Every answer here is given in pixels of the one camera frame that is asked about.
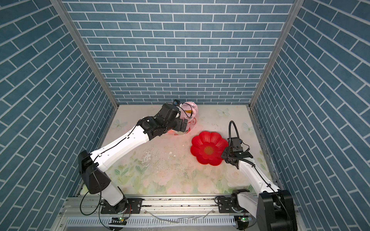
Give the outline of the pink plastic bag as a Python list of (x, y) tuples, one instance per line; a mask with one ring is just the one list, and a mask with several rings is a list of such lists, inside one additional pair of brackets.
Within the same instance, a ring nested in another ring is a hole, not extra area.
[(185, 132), (171, 130), (169, 131), (171, 135), (185, 135), (194, 129), (197, 123), (198, 106), (194, 102), (180, 103), (178, 108), (180, 110), (180, 118), (188, 120), (187, 127)]

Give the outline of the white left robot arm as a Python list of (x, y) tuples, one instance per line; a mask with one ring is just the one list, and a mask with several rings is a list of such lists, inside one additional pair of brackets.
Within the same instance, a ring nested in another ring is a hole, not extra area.
[(188, 116), (182, 103), (174, 100), (162, 105), (154, 116), (144, 117), (134, 127), (110, 144), (91, 153), (82, 151), (79, 156), (79, 174), (90, 194), (99, 194), (110, 206), (125, 207), (128, 202), (124, 193), (106, 174), (106, 171), (120, 158), (140, 145), (166, 134), (170, 130), (184, 132)]

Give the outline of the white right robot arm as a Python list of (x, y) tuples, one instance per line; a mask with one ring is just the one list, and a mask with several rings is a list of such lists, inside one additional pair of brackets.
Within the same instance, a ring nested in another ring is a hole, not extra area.
[(249, 212), (261, 231), (298, 230), (291, 193), (280, 189), (262, 172), (253, 156), (243, 150), (240, 138), (229, 138), (228, 142), (221, 157), (249, 178), (257, 193), (253, 196), (247, 190), (235, 190), (231, 194), (234, 209)]

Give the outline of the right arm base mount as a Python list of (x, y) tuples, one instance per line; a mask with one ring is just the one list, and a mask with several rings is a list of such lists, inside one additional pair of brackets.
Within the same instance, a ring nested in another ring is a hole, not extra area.
[(232, 205), (232, 200), (229, 197), (225, 196), (216, 196), (214, 202), (218, 206), (219, 213), (240, 213), (239, 210), (236, 210)]

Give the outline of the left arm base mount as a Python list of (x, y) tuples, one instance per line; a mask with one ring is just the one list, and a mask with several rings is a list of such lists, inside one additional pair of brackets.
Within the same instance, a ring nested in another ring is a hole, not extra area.
[(103, 199), (101, 202), (102, 214), (139, 214), (142, 207), (142, 198), (123, 198), (118, 204), (112, 206)]

